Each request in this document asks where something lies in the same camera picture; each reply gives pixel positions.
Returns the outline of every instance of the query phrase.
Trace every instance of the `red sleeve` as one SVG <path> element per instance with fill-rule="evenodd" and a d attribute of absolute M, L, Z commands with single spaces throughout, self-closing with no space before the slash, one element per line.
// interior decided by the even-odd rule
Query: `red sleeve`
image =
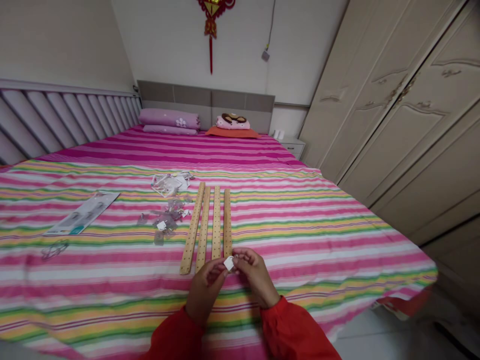
<path fill-rule="evenodd" d="M 283 296 L 273 307 L 260 310 L 263 334 L 279 360 L 342 360 L 314 318 Z"/>
<path fill-rule="evenodd" d="M 153 332 L 150 350 L 139 360 L 194 359 L 201 353 L 204 329 L 185 312 L 185 306 L 170 315 Z"/>

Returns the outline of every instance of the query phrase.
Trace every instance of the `white wall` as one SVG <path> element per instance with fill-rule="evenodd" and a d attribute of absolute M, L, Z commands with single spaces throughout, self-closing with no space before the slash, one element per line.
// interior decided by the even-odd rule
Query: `white wall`
<path fill-rule="evenodd" d="M 298 138 L 309 109 L 305 107 L 276 105 L 271 114 L 269 134 L 275 129 L 285 131 L 288 136 Z"/>
<path fill-rule="evenodd" d="M 108 0 L 2 0 L 0 79 L 132 92 Z"/>
<path fill-rule="evenodd" d="M 194 0 L 111 0 L 135 80 L 244 91 L 310 104 L 348 0 L 237 0 L 216 20 L 210 74 L 206 16 Z M 297 136 L 304 108 L 277 107 L 271 129 Z"/>

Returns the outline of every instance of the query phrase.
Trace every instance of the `electrical wire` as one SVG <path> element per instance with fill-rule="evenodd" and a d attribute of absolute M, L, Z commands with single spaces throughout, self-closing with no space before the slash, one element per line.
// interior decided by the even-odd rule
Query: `electrical wire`
<path fill-rule="evenodd" d="M 272 28 L 274 27 L 274 13 L 275 13 L 275 2 L 277 0 L 273 0 L 273 9 L 271 10 L 271 23 L 270 23 L 270 33 L 268 34 L 268 43 L 266 44 L 265 51 L 269 49 L 270 46 L 270 38 L 272 37 Z"/>

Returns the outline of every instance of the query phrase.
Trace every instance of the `nightstand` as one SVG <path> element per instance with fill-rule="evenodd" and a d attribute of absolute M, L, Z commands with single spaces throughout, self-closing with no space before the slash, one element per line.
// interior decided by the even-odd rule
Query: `nightstand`
<path fill-rule="evenodd" d="M 294 137 L 285 136 L 282 140 L 277 139 L 280 144 L 283 145 L 285 149 L 287 149 L 295 159 L 300 159 L 300 155 L 302 155 L 302 151 L 304 150 L 305 143 L 302 140 L 296 139 Z"/>

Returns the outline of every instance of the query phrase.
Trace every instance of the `striped bedsheet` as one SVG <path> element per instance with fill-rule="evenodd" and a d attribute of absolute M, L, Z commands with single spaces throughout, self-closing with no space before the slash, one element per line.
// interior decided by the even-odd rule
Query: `striped bedsheet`
<path fill-rule="evenodd" d="M 376 299 L 408 300 L 436 280 L 417 246 L 316 169 L 30 160 L 0 173 L 0 338 L 68 359 L 145 352 L 153 330 L 185 303 L 193 277 L 179 275 L 190 217 L 163 246 L 153 244 L 151 221 L 136 225 L 167 202 L 151 191 L 152 175 L 179 170 L 196 176 L 187 191 L 194 199 L 200 181 L 231 189 L 233 246 L 261 254 L 278 291 L 331 340 Z M 97 190 L 121 194 L 81 234 L 43 235 Z M 207 259 L 212 217 L 210 205 Z M 58 240 L 68 246 L 43 259 Z M 248 286 L 229 275 L 208 320 L 205 357 L 267 359 L 261 333 Z"/>
<path fill-rule="evenodd" d="M 210 168 L 298 168 L 296 160 L 277 140 L 144 132 L 137 125 L 117 135 L 44 155 L 38 160 L 100 165 L 185 166 Z"/>

